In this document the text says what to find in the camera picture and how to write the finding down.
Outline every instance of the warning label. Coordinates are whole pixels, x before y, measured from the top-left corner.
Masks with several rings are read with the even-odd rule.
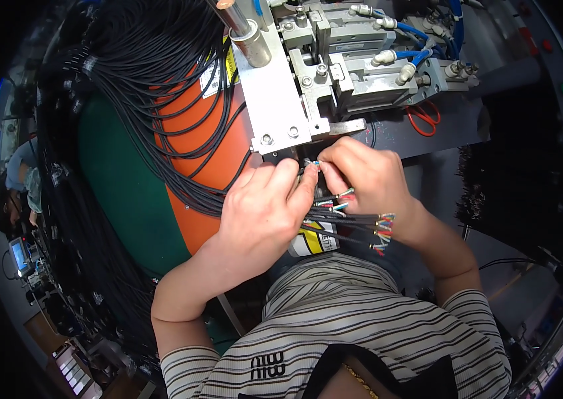
[[[228,40],[228,36],[224,36],[224,43]],[[233,56],[233,48],[229,48],[229,52],[226,55],[226,84],[230,84],[230,79],[237,72],[238,68],[235,65],[235,57]],[[239,76],[235,81],[235,84],[239,83]],[[217,93],[220,88],[220,68],[215,68],[215,64],[209,65],[206,71],[200,76],[200,88],[204,88],[208,85],[208,88],[203,93],[202,98],[209,98],[210,96]]]

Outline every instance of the printed logo on shirt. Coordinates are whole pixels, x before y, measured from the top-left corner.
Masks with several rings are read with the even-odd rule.
[[[250,368],[251,380],[265,380],[284,375],[286,363],[283,362],[283,352],[255,356],[250,361]]]

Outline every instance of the green surface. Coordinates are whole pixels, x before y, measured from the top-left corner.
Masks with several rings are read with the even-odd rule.
[[[94,94],[80,118],[80,164],[120,240],[151,277],[191,257],[166,193],[115,112]]]

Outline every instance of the red button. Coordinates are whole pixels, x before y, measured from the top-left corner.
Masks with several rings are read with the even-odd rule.
[[[548,39],[543,39],[541,45],[543,45],[545,51],[552,52],[552,45],[550,44]]]

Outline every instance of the left hand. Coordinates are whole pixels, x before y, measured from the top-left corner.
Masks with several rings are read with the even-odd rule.
[[[288,249],[313,203],[317,167],[295,188],[298,163],[284,159],[242,173],[230,188],[220,230],[211,240],[223,267],[246,281],[267,271]]]
[[[31,214],[29,215],[29,221],[35,227],[38,226],[38,222],[36,220],[38,220],[38,214],[31,211]]]

